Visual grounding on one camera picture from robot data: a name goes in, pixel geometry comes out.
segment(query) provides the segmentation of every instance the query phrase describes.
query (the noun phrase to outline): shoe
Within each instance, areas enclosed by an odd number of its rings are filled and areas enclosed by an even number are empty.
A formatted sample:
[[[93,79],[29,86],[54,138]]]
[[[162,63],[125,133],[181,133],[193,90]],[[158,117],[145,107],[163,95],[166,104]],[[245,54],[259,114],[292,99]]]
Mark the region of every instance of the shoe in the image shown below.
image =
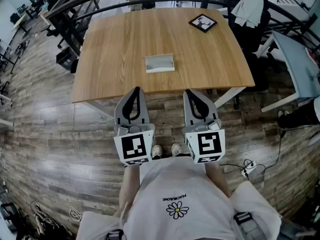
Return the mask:
[[[181,146],[178,143],[174,143],[171,147],[172,156],[176,157],[182,153]]]
[[[160,145],[155,145],[152,149],[152,158],[154,157],[160,157],[162,156],[162,147]]]
[[[284,115],[284,112],[282,110],[278,111],[278,118],[282,117]]]

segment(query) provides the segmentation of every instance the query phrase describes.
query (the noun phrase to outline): wooden floor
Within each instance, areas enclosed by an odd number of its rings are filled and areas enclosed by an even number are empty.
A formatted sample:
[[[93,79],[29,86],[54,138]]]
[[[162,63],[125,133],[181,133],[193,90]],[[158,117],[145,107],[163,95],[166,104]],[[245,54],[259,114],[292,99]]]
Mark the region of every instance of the wooden floor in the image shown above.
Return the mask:
[[[34,22],[38,24],[33,33],[43,27],[40,19]],[[1,118],[14,122],[14,127],[0,126],[0,159],[4,162],[0,177],[7,181],[15,204],[31,218],[30,202],[35,200],[76,233],[79,224],[69,218],[70,206],[80,212],[112,215],[118,207],[124,167],[113,141],[113,120],[70,102],[74,76],[56,64],[58,41],[46,37],[45,32],[32,36],[14,74],[7,69],[0,76],[1,82],[10,81],[8,96],[13,99],[12,109],[8,102],[0,107]],[[244,159],[251,159],[266,164],[277,156],[281,133],[277,110],[261,113],[260,108],[289,96],[294,88],[285,70],[268,70],[267,74],[268,93],[242,93],[239,110],[234,110],[232,100],[218,109],[226,134],[222,163],[241,165]],[[225,91],[213,91],[210,98],[215,101]],[[156,126],[156,143],[168,154],[173,143],[183,144],[184,140],[183,93],[147,95],[146,100],[150,120]],[[118,101],[114,98],[103,103],[114,108]],[[286,108],[292,111],[296,106]],[[319,129],[314,126],[287,132],[281,151],[301,139],[265,175],[260,174],[263,168],[249,175],[283,216],[294,215],[314,189],[320,149],[306,143]],[[224,166],[224,172],[232,190],[246,180],[235,166]]]

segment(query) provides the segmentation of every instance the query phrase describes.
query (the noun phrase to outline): desk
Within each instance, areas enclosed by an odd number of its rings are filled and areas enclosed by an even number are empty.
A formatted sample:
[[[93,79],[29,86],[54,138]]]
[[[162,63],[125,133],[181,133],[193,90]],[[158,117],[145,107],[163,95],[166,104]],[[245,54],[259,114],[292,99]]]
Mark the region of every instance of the desk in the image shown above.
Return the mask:
[[[189,21],[200,14],[218,22],[203,33]],[[146,73],[145,57],[173,54],[175,71]],[[82,46],[72,102],[106,115],[95,100],[123,96],[136,86],[145,93],[231,88],[220,107],[254,80],[243,52],[218,10],[158,8],[91,22]]]
[[[272,31],[257,54],[258,58],[275,42],[283,53],[285,64],[293,81],[295,93],[261,109],[261,112],[278,108],[299,98],[315,98],[320,95],[320,84],[317,80],[318,67],[309,59],[305,46],[292,38]]]
[[[24,31],[23,38],[25,38],[26,35],[29,34],[30,30],[32,29],[32,27],[25,29],[25,27],[23,26],[23,20],[25,19],[25,17],[26,17],[26,14],[22,15],[21,18],[14,24],[11,30],[12,32],[14,31],[15,28],[20,27]]]

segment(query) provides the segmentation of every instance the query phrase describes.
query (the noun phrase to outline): white sleeve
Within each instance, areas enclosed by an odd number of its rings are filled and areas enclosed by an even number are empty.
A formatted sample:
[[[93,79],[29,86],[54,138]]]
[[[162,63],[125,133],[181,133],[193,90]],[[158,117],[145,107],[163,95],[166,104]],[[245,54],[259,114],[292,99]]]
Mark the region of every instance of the white sleeve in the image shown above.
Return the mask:
[[[123,230],[120,218],[85,211],[76,240],[105,240],[114,230]]]
[[[280,215],[249,182],[240,184],[230,197],[236,212],[249,212],[268,240],[276,240],[281,226]]]

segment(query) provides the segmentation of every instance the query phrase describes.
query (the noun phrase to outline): white table leg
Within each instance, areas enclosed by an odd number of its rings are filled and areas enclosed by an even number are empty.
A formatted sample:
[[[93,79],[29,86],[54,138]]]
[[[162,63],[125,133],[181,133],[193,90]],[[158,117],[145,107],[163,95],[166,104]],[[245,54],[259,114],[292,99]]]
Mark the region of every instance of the white table leg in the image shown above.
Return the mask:
[[[234,87],[228,90],[224,95],[222,95],[215,103],[214,105],[216,108],[221,107],[223,104],[231,100],[234,96],[236,96],[238,93],[242,92],[246,87]]]
[[[0,98],[5,99],[5,100],[10,101],[10,102],[12,101],[12,99],[10,99],[10,98],[2,95],[2,94],[0,94]]]
[[[101,105],[100,103],[98,103],[94,100],[84,102],[83,104],[88,106],[89,108],[103,114],[104,116],[114,118],[114,114],[115,114],[114,110],[107,109],[105,106]]]
[[[278,107],[280,107],[282,105],[285,105],[287,103],[293,102],[294,100],[296,100],[298,98],[300,98],[298,93],[292,94],[289,97],[283,98],[283,99],[281,99],[281,100],[279,100],[279,101],[277,101],[277,102],[275,102],[275,103],[273,103],[273,104],[271,104],[269,106],[261,108],[261,112],[264,113],[264,112],[267,112],[269,110],[273,110],[273,109],[278,108]]]
[[[7,126],[14,126],[14,123],[13,122],[9,122],[9,121],[6,121],[6,120],[2,120],[0,119],[0,124],[4,124],[4,125],[7,125]]]
[[[273,41],[275,40],[274,35],[271,34],[267,41],[265,41],[264,45],[261,47],[261,50],[256,53],[256,56],[260,58],[262,54],[265,53],[266,50],[269,49]]]

